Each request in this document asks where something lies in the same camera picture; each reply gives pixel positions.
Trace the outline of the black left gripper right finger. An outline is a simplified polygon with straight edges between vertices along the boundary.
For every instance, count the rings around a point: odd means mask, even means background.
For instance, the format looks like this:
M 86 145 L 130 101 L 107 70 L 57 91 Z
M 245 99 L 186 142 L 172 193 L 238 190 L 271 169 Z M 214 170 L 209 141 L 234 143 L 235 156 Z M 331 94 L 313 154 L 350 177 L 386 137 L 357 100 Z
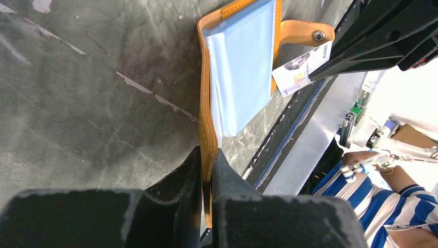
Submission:
M 262 195 L 218 151 L 212 170 L 212 247 L 366 247 L 351 206 L 325 196 Z

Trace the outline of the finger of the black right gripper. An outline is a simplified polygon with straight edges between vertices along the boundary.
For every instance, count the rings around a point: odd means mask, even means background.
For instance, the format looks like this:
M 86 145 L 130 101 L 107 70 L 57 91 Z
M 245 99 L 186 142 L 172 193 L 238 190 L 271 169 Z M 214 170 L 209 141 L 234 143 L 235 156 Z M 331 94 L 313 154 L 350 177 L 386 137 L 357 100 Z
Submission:
M 369 1 L 332 46 L 328 62 L 310 74 L 415 69 L 437 58 L 437 1 Z

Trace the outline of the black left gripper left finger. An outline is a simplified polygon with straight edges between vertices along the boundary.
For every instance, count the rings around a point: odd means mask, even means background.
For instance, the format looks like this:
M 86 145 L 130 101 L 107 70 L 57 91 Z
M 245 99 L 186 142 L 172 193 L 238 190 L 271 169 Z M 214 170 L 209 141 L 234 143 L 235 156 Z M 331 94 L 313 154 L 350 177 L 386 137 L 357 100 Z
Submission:
M 1 247 L 199 247 L 201 154 L 141 189 L 33 189 L 1 211 Z

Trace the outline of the silver VIP card top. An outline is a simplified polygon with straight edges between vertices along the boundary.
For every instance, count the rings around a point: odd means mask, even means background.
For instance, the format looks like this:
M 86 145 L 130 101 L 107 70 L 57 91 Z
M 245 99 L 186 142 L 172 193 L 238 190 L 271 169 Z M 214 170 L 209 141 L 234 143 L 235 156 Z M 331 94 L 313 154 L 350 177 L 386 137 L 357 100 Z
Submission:
M 282 97 L 310 85 L 309 75 L 330 59 L 333 41 L 328 41 L 272 71 Z

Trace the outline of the orange leather card holder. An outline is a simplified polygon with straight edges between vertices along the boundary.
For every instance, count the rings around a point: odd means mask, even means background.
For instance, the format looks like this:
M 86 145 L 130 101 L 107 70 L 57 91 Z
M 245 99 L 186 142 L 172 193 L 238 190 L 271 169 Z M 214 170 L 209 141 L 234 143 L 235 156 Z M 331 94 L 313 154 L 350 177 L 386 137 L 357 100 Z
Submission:
M 206 226 L 212 228 L 212 170 L 223 137 L 238 135 L 278 89 L 279 47 L 335 40 L 325 23 L 282 20 L 281 1 L 233 1 L 197 23 L 201 48 L 200 151 Z

